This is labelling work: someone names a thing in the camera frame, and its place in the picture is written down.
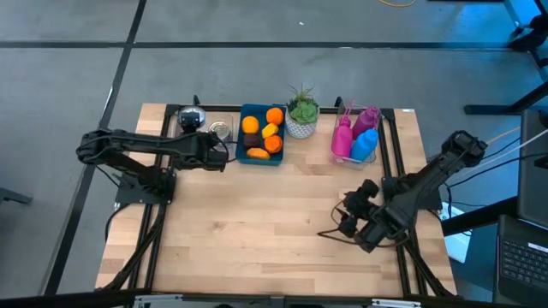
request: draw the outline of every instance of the laptop keyboard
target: laptop keyboard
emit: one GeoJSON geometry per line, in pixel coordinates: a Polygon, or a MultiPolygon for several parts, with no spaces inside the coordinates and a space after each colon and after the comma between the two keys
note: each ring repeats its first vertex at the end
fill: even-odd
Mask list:
{"type": "Polygon", "coordinates": [[[500,274],[548,291],[548,253],[502,240],[500,274]]]}

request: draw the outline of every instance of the black cable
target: black cable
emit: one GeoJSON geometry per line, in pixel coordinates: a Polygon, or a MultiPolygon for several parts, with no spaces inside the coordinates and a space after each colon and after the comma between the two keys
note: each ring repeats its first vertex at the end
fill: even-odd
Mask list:
{"type": "Polygon", "coordinates": [[[333,214],[335,214],[335,209],[337,208],[337,206],[339,206],[339,204],[341,204],[343,202],[343,200],[339,201],[339,203],[335,204],[335,206],[333,206],[333,208],[331,209],[331,220],[336,224],[338,225],[339,222],[335,219],[335,217],[333,216],[333,214]]]}
{"type": "MultiPolygon", "coordinates": [[[[438,220],[439,222],[442,222],[442,219],[439,218],[439,215],[438,213],[436,213],[434,210],[428,210],[432,215],[434,215],[438,220]]],[[[470,232],[470,234],[465,234],[464,232],[462,232],[462,234],[466,235],[466,236],[472,236],[472,230],[468,230],[468,232],[470,232]]]]}
{"type": "Polygon", "coordinates": [[[332,229],[332,230],[321,231],[321,232],[318,232],[317,235],[318,235],[318,236],[321,236],[321,237],[324,237],[324,238],[326,238],[326,239],[336,240],[336,241],[339,241],[339,242],[345,243],[345,244],[358,245],[358,243],[353,242],[353,241],[341,240],[341,239],[338,239],[338,238],[336,238],[336,237],[332,237],[332,236],[327,235],[327,234],[336,232],[336,231],[338,231],[338,230],[339,230],[338,228],[334,228],[334,229],[332,229]]]}
{"type": "MultiPolygon", "coordinates": [[[[226,163],[232,163],[234,162],[236,159],[236,157],[232,158],[232,159],[228,159],[229,158],[229,148],[226,146],[226,144],[224,143],[224,141],[222,141],[216,134],[214,134],[215,137],[217,137],[217,140],[221,143],[221,145],[223,145],[224,147],[224,150],[226,151],[226,157],[227,157],[227,161],[226,163]]],[[[227,141],[226,143],[237,143],[236,141],[227,141]]]]}
{"type": "Polygon", "coordinates": [[[500,163],[500,164],[498,164],[498,165],[495,165],[495,166],[493,166],[493,167],[490,167],[489,169],[485,169],[485,170],[483,170],[483,171],[481,171],[481,172],[478,172],[477,174],[472,175],[472,176],[468,177],[468,178],[465,179],[465,180],[462,180],[462,181],[459,181],[459,182],[457,182],[457,183],[455,183],[455,184],[449,185],[449,187],[455,187],[455,186],[457,186],[457,185],[461,185],[461,184],[464,183],[464,182],[467,182],[467,181],[472,180],[474,177],[476,177],[476,176],[478,176],[478,175],[482,175],[482,174],[484,174],[485,172],[489,172],[489,171],[491,171],[491,170],[493,170],[493,169],[496,169],[496,168],[498,168],[498,167],[504,166],[504,165],[507,164],[507,163],[512,163],[512,162],[515,162],[515,161],[520,161],[520,160],[522,160],[522,159],[526,159],[526,158],[530,158],[530,157],[539,157],[539,156],[544,156],[544,155],[548,155],[548,152],[537,153],[537,154],[530,154],[530,155],[526,155],[526,156],[524,156],[524,157],[518,157],[518,158],[509,159],[509,160],[507,160],[507,161],[504,162],[504,163],[500,163]]]}
{"type": "MultiPolygon", "coordinates": [[[[339,202],[338,202],[337,204],[335,204],[335,206],[333,206],[333,208],[331,209],[331,220],[337,225],[337,228],[334,228],[334,229],[332,229],[332,230],[326,230],[326,231],[318,232],[317,235],[320,236],[320,237],[326,238],[326,239],[336,240],[336,241],[338,241],[338,242],[345,243],[345,244],[358,245],[358,243],[353,242],[353,241],[338,239],[338,238],[336,238],[336,237],[327,235],[327,234],[330,234],[330,233],[334,233],[334,232],[339,231],[339,229],[338,229],[339,222],[337,222],[337,220],[335,219],[335,217],[333,216],[333,214],[335,213],[335,209],[337,208],[337,206],[338,206],[339,204],[341,204],[342,202],[343,202],[343,200],[339,201],[339,202]]],[[[405,237],[405,239],[400,240],[399,242],[392,243],[392,244],[387,244],[387,245],[375,245],[375,247],[377,247],[377,248],[391,248],[391,247],[396,247],[396,246],[399,246],[399,245],[405,243],[405,242],[408,241],[409,239],[410,239],[410,235],[407,234],[407,236],[405,237]]]]}
{"type": "Polygon", "coordinates": [[[489,158],[489,157],[494,157],[494,156],[497,155],[498,153],[500,153],[500,152],[506,150],[509,146],[513,145],[513,144],[514,144],[515,142],[517,142],[519,139],[521,139],[521,137],[518,137],[518,138],[515,139],[514,141],[512,141],[512,142],[508,143],[507,145],[503,146],[500,150],[498,150],[498,151],[496,151],[496,152],[494,152],[494,153],[492,153],[492,154],[489,154],[489,155],[487,155],[486,157],[483,157],[481,160],[487,159],[487,158],[489,158]]]}
{"type": "Polygon", "coordinates": [[[487,205],[485,204],[468,204],[468,203],[464,203],[464,202],[459,202],[459,201],[453,201],[454,204],[462,204],[462,205],[466,205],[466,206],[472,206],[472,207],[485,207],[487,205]]]}
{"type": "Polygon", "coordinates": [[[130,204],[120,204],[118,210],[115,210],[114,213],[110,214],[109,219],[106,221],[106,225],[104,226],[104,241],[109,239],[110,223],[112,222],[114,216],[120,213],[123,209],[127,208],[128,205],[130,204]]]}
{"type": "Polygon", "coordinates": [[[116,187],[120,188],[120,184],[116,183],[116,181],[114,181],[114,179],[112,179],[110,177],[110,175],[108,173],[106,173],[106,171],[104,171],[101,167],[99,166],[95,166],[95,168],[97,168],[99,171],[101,171],[103,173],[104,176],[106,176],[111,182],[112,184],[116,185],[116,187]]]}

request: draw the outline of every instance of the cable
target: cable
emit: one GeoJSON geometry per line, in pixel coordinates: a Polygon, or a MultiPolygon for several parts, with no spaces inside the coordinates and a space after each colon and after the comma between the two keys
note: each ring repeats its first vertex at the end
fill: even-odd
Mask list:
{"type": "Polygon", "coordinates": [[[464,203],[464,202],[457,202],[457,201],[453,201],[454,204],[462,204],[462,205],[466,205],[466,206],[472,206],[472,207],[486,207],[487,205],[485,204],[468,204],[468,203],[464,203]]]}
{"type": "MultiPolygon", "coordinates": [[[[341,243],[345,243],[345,244],[350,244],[350,245],[358,245],[358,243],[356,242],[353,242],[353,241],[349,241],[349,240],[343,240],[343,239],[338,239],[336,237],[333,237],[333,236],[329,236],[327,234],[330,234],[330,233],[334,233],[334,232],[337,232],[339,231],[338,229],[338,226],[339,226],[339,222],[335,219],[335,217],[333,216],[333,214],[335,213],[335,209],[337,208],[337,206],[339,204],[341,204],[343,202],[343,200],[339,201],[337,204],[335,204],[335,206],[333,206],[333,208],[331,209],[331,220],[337,225],[337,228],[334,228],[332,230],[326,230],[326,231],[321,231],[321,232],[318,232],[317,235],[320,236],[320,237],[323,237],[323,238],[326,238],[326,239],[330,239],[330,240],[336,240],[338,242],[341,242],[341,243]]],[[[407,233],[405,239],[403,240],[400,240],[399,242],[396,242],[396,243],[392,243],[392,244],[387,244],[387,245],[375,245],[375,247],[377,248],[391,248],[391,247],[396,247],[396,246],[399,246],[403,243],[405,243],[406,241],[408,241],[410,239],[410,232],[407,233]]]]}
{"type": "Polygon", "coordinates": [[[545,131],[543,131],[543,132],[541,132],[541,133],[538,133],[536,136],[532,137],[532,138],[529,139],[527,142],[522,143],[520,146],[517,146],[516,148],[514,148],[514,149],[512,149],[512,150],[510,150],[510,151],[507,151],[507,152],[504,153],[503,155],[501,155],[501,156],[499,156],[499,157],[496,157],[496,158],[493,158],[492,160],[490,160],[490,161],[488,161],[488,162],[486,162],[486,163],[481,163],[480,165],[478,165],[478,166],[476,166],[476,167],[474,167],[474,168],[472,168],[472,169],[470,169],[470,170],[468,170],[468,171],[466,171],[466,172],[464,172],[464,173],[462,173],[462,174],[457,175],[456,178],[457,178],[457,179],[458,179],[458,178],[461,178],[461,177],[463,177],[464,175],[467,175],[467,174],[471,173],[472,171],[474,171],[474,170],[476,170],[476,169],[478,169],[478,168],[481,168],[481,167],[483,167],[483,166],[486,166],[486,165],[488,165],[488,164],[490,164],[490,163],[493,163],[493,162],[495,162],[495,161],[501,159],[502,157],[505,157],[505,156],[509,155],[509,154],[510,154],[511,152],[513,152],[513,151],[517,151],[517,150],[521,149],[522,147],[524,147],[524,146],[530,144],[531,142],[535,141],[536,139],[540,138],[540,137],[541,137],[542,135],[544,135],[545,133],[548,133],[548,129],[546,129],[545,131]]]}
{"type": "MultiPolygon", "coordinates": [[[[226,146],[226,144],[224,143],[224,141],[222,141],[216,134],[214,134],[214,136],[215,136],[215,137],[217,138],[217,140],[221,143],[221,145],[223,145],[224,150],[226,151],[226,157],[227,157],[226,163],[232,163],[232,162],[234,162],[236,159],[238,159],[238,158],[236,158],[236,157],[234,157],[234,158],[232,158],[232,159],[228,159],[228,158],[229,158],[229,148],[226,146]]],[[[232,144],[232,143],[237,143],[237,142],[236,142],[236,141],[227,141],[227,143],[232,144]]]]}
{"type": "Polygon", "coordinates": [[[114,181],[110,175],[108,173],[106,173],[106,171],[104,171],[103,169],[101,169],[101,167],[99,166],[95,166],[95,168],[97,168],[99,171],[101,171],[103,173],[104,176],[106,176],[111,182],[112,184],[116,185],[116,187],[120,188],[120,184],[116,183],[116,181],[114,181]]]}
{"type": "Polygon", "coordinates": [[[390,6],[392,8],[407,8],[411,5],[413,5],[417,0],[413,0],[410,3],[405,3],[405,4],[394,4],[394,3],[386,2],[385,0],[378,0],[378,1],[382,4],[386,4],[386,5],[390,6]]]}
{"type": "Polygon", "coordinates": [[[104,226],[104,241],[107,241],[109,239],[110,223],[112,222],[114,216],[120,213],[123,209],[127,208],[128,205],[130,204],[120,204],[118,210],[115,210],[114,213],[110,214],[109,219],[107,219],[106,225],[104,226]]]}
{"type": "Polygon", "coordinates": [[[339,230],[338,228],[334,228],[334,229],[332,229],[332,230],[321,231],[321,232],[318,232],[317,235],[318,235],[318,236],[321,236],[321,237],[324,237],[324,238],[326,238],[326,239],[336,240],[336,241],[338,241],[338,242],[345,243],[345,244],[358,245],[358,243],[353,242],[353,241],[342,240],[342,239],[338,239],[338,238],[336,238],[336,237],[327,235],[327,234],[336,232],[336,231],[338,231],[338,230],[339,230]]]}
{"type": "Polygon", "coordinates": [[[493,138],[493,139],[487,141],[486,143],[487,143],[488,145],[490,145],[491,143],[493,143],[493,142],[495,142],[495,141],[501,139],[502,137],[506,136],[507,134],[513,133],[513,132],[515,132],[516,130],[519,130],[520,128],[521,128],[521,127],[514,127],[514,128],[512,128],[512,129],[510,129],[509,131],[506,131],[506,132],[504,132],[504,133],[499,134],[497,137],[495,137],[495,138],[493,138]]]}
{"type": "Polygon", "coordinates": [[[520,139],[521,139],[521,137],[516,138],[514,141],[512,141],[512,142],[508,143],[507,145],[503,146],[500,150],[498,150],[498,151],[496,151],[496,152],[494,152],[494,153],[492,153],[492,154],[490,154],[490,155],[487,155],[486,157],[483,157],[481,160],[487,159],[487,158],[489,158],[489,157],[494,157],[494,156],[497,155],[498,153],[500,153],[500,152],[506,150],[509,146],[513,145],[515,142],[519,141],[520,139]]]}
{"type": "Polygon", "coordinates": [[[510,160],[507,160],[507,161],[504,162],[504,163],[500,163],[500,164],[498,164],[498,165],[496,165],[496,166],[490,167],[489,169],[485,169],[485,170],[483,170],[483,171],[481,171],[481,172],[478,172],[477,174],[472,175],[472,176],[468,177],[468,178],[465,179],[465,180],[462,180],[462,181],[459,181],[459,182],[457,182],[457,183],[455,183],[455,184],[449,185],[449,187],[455,187],[455,186],[457,186],[457,185],[461,185],[461,184],[464,183],[464,182],[467,182],[467,181],[472,180],[474,177],[476,177],[476,176],[478,176],[478,175],[482,175],[482,174],[484,174],[485,172],[489,172],[489,171],[491,171],[491,170],[493,170],[493,169],[496,169],[496,168],[498,168],[498,167],[504,166],[504,165],[507,164],[507,163],[512,163],[512,162],[519,161],[519,160],[522,160],[522,159],[526,159],[526,158],[530,158],[530,157],[539,157],[539,156],[544,156],[544,155],[548,155],[548,152],[537,153],[537,154],[530,154],[530,155],[526,155],[526,156],[524,156],[524,157],[518,157],[518,158],[513,158],[513,159],[510,159],[510,160]]]}
{"type": "Polygon", "coordinates": [[[335,206],[333,206],[333,208],[331,209],[331,220],[336,224],[338,225],[339,222],[335,219],[335,217],[333,217],[333,214],[335,214],[335,209],[337,208],[337,206],[339,206],[339,204],[341,204],[343,202],[343,200],[339,201],[339,203],[335,204],[335,206]]]}
{"type": "MultiPolygon", "coordinates": [[[[442,222],[442,219],[439,217],[439,214],[438,214],[438,213],[436,213],[434,210],[428,210],[428,211],[429,211],[432,215],[434,215],[434,216],[439,220],[439,222],[442,222]]],[[[468,230],[468,232],[469,232],[470,234],[465,234],[464,232],[461,232],[461,234],[466,235],[466,236],[468,236],[468,237],[469,237],[469,236],[472,236],[472,230],[468,230]]]]}

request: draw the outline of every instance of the laptop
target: laptop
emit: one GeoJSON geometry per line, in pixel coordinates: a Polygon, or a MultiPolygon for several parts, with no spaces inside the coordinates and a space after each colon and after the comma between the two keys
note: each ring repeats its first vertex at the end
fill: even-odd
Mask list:
{"type": "Polygon", "coordinates": [[[501,215],[493,301],[548,305],[548,230],[501,215]]]}

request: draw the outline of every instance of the potted plant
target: potted plant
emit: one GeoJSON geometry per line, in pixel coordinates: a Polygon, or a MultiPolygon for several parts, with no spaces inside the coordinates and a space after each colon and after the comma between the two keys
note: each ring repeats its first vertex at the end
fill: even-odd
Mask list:
{"type": "Polygon", "coordinates": [[[310,94],[312,88],[298,91],[291,86],[294,98],[291,98],[288,112],[285,113],[285,127],[288,133],[297,139],[310,137],[316,129],[319,116],[319,106],[310,94]]]}

